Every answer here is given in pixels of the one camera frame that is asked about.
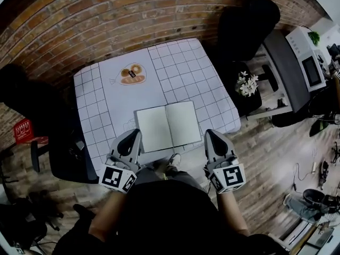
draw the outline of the brick wall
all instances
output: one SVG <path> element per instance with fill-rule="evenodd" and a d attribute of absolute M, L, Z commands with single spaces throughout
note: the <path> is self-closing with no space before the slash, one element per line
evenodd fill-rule
<path fill-rule="evenodd" d="M 309 26 L 325 14 L 315 0 L 273 1 L 282 14 L 278 28 Z M 109 57 L 173 39 L 214 40 L 221 10 L 238 4 L 239 0 L 35 0 L 2 31 L 0 68 L 9 62 L 22 64 L 30 78 L 64 87 L 76 70 Z"/>

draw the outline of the black shirt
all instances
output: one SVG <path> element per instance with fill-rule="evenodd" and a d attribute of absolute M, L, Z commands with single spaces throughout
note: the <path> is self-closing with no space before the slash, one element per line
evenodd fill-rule
<path fill-rule="evenodd" d="M 53 254 L 144 251 L 272 254 L 264 253 L 265 246 L 277 246 L 264 235 L 246 237 L 235 233 L 221 220 L 205 192 L 175 180 L 133 186 L 127 195 L 118 234 L 106 243 L 88 234 L 90 222 L 80 219 L 60 239 Z"/>

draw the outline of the wooden floor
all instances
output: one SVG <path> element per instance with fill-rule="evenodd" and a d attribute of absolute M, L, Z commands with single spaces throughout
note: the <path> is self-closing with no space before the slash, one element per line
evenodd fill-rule
<path fill-rule="evenodd" d="M 338 130 L 329 126 L 317 136 L 310 138 L 309 130 L 315 119 L 285 128 L 273 127 L 267 119 L 246 121 L 234 135 L 228 135 L 233 141 L 241 162 L 245 166 L 247 183 L 235 191 L 235 196 L 252 233 L 272 232 L 281 236 L 297 216 L 282 206 L 284 195 L 292 190 L 295 164 L 300 164 L 300 177 L 311 171 L 312 163 L 331 160 L 331 147 Z M 60 227 L 56 232 L 50 227 L 48 235 L 42 240 L 58 241 L 61 235 L 71 229 L 78 220 L 72 210 L 75 203 L 82 204 L 96 211 L 105 201 L 108 190 L 98 185 L 86 185 L 66 182 L 52 176 L 49 169 L 48 155 L 40 158 L 41 172 L 37 174 L 31 166 L 29 146 L 16 146 L 14 156 L 4 161 L 4 174 L 18 183 L 8 184 L 15 197 L 25 197 L 30 191 L 47 190 L 50 197 L 58 204 L 64 214 L 63 219 L 55 220 Z M 181 169 L 188 171 L 202 186 L 207 188 L 202 167 L 206 162 L 204 147 L 199 147 L 182 156 Z M 296 180 L 297 190 L 317 187 L 318 173 L 308 175 L 303 182 Z M 340 165 L 330 168 L 330 176 L 324 193 L 336 192 L 340 179 Z M 213 188 L 209 195 L 215 202 Z M 51 253 L 54 245 L 41 246 Z"/>

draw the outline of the microwave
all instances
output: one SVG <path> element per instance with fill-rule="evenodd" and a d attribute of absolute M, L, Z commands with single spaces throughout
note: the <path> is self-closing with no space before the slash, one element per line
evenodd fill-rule
<path fill-rule="evenodd" d="M 286 36 L 299 62 L 308 91 L 314 91 L 326 86 L 324 73 L 328 67 L 321 50 L 315 46 L 308 36 L 305 27 L 297 27 Z"/>

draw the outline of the notebook page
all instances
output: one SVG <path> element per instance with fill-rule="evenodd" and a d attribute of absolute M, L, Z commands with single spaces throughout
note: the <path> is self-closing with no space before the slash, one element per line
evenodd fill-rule
<path fill-rule="evenodd" d="M 173 147 L 164 106 L 138 110 L 136 114 L 144 152 Z"/>
<path fill-rule="evenodd" d="M 192 101 L 170 104 L 165 109 L 175 147 L 201 140 Z"/>

